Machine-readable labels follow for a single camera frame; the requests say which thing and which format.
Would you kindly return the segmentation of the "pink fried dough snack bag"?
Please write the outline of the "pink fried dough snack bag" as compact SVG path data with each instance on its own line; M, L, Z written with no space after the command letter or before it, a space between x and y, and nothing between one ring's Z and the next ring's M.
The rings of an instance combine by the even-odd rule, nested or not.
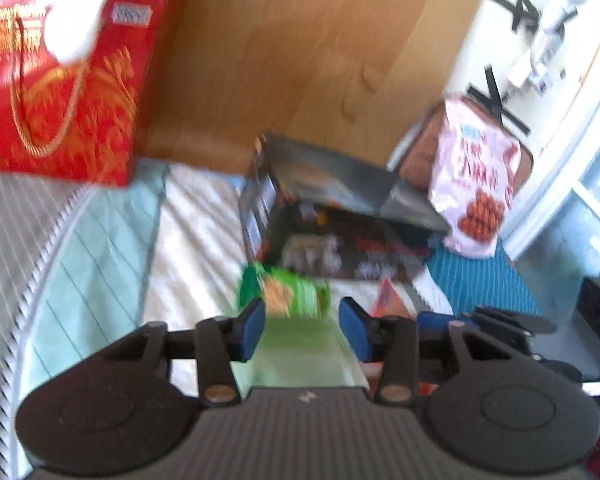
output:
M451 227L444 240L450 252L471 259L494 256L520 162L516 138L466 101L444 101L429 200Z

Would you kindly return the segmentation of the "black open cardboard box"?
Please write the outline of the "black open cardboard box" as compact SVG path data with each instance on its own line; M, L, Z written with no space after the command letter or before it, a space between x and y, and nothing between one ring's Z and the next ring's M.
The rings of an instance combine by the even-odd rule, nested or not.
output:
M449 223L394 172L263 133L239 197L249 261L309 278L406 281Z

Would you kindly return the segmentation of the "wooden board against wall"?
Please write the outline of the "wooden board against wall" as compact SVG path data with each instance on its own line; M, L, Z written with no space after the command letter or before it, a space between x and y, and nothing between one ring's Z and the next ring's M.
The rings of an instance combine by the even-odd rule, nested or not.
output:
M440 96L480 0L168 0L133 156L238 172L257 138L381 164Z

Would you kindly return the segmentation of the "red orange snack packet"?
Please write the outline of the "red orange snack packet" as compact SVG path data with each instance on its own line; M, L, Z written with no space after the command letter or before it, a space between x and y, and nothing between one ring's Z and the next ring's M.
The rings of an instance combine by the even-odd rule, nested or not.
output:
M414 320L417 316L417 310L404 289L397 289L392 281L383 278L379 284L375 303L370 308L370 315L374 318L398 316L399 318Z

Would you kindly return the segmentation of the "green snack packet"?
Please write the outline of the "green snack packet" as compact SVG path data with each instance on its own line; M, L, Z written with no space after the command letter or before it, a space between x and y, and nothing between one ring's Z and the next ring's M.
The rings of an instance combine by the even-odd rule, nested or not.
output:
M256 298L264 302L266 315L273 318L324 318L330 308L327 283L275 266L249 263L238 287L238 309Z

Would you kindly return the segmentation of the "beige patterned bed sheet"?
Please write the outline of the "beige patterned bed sheet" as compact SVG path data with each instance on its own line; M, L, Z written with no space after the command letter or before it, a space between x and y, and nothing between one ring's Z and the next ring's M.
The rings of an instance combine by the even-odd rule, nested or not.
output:
M28 473L14 418L37 385L143 322L234 312L243 185L151 160L121 190L0 174L0 479Z

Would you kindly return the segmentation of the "teal patterned bed cover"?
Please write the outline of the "teal patterned bed cover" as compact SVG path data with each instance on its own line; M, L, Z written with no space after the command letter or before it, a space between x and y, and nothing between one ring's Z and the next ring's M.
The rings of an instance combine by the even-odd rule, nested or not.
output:
M542 315L500 240L489 259L469 259L441 247L432 254L427 268L455 314L492 307Z

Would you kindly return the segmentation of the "red gift bag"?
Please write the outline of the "red gift bag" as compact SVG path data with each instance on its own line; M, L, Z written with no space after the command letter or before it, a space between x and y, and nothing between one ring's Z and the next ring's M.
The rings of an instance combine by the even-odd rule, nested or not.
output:
M69 65L43 41L52 1L0 0L0 171L121 188L168 0L108 0L95 50Z

